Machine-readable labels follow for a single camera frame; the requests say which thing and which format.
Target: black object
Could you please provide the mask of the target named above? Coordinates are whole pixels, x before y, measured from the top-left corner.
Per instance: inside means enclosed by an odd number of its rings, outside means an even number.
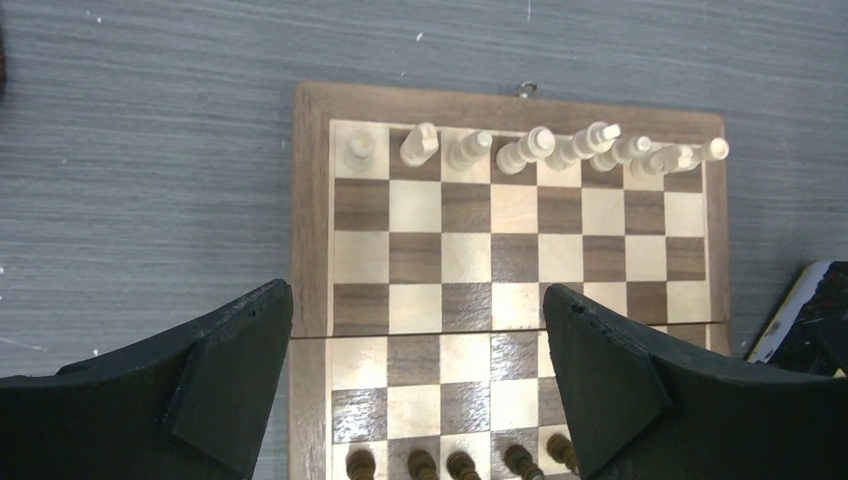
[[[581,478],[839,478],[848,381],[709,352],[565,287],[544,297]]]
[[[275,280],[54,376],[0,379],[0,478],[252,477],[291,322]]]

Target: wooden chess piece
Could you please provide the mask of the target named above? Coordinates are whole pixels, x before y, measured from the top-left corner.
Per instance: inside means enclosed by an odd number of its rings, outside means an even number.
[[[577,473],[577,454],[574,452],[574,444],[568,437],[559,433],[555,434],[548,439],[545,450],[555,462],[561,463],[572,472]]]
[[[374,480],[377,465],[368,450],[357,450],[347,457],[347,477],[350,480]]]
[[[465,452],[454,452],[448,457],[448,473],[454,480],[481,480],[477,466]]]
[[[436,462],[433,457],[424,450],[416,450],[409,455],[406,462],[409,476],[413,480],[437,480]]]
[[[544,480],[545,474],[539,466],[533,462],[530,452],[521,445],[513,445],[504,453],[506,468],[522,480]]]

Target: metal hook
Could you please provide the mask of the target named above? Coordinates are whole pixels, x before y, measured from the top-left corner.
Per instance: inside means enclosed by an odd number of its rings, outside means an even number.
[[[530,98],[536,94],[539,86],[535,82],[521,82],[515,87],[515,96],[519,98]]]

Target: chessboard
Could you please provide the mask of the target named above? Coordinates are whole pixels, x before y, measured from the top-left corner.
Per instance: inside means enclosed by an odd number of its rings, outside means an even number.
[[[357,448],[376,478],[414,448],[517,478],[507,444],[568,475],[553,283],[727,353],[716,115],[314,82],[294,104],[290,478],[348,478]]]

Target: white rook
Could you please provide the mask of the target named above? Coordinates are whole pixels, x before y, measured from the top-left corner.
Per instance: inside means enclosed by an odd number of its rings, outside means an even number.
[[[345,164],[351,170],[367,170],[374,164],[374,136],[358,130],[347,141]]]

